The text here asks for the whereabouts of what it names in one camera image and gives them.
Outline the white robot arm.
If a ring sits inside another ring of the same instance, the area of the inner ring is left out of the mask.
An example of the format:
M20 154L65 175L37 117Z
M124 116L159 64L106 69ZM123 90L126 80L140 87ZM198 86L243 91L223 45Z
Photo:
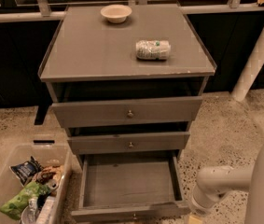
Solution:
M200 169L190 192L188 207L200 217L207 216L213 206L231 191L248 193L244 224L264 224L264 145L251 166L210 166Z

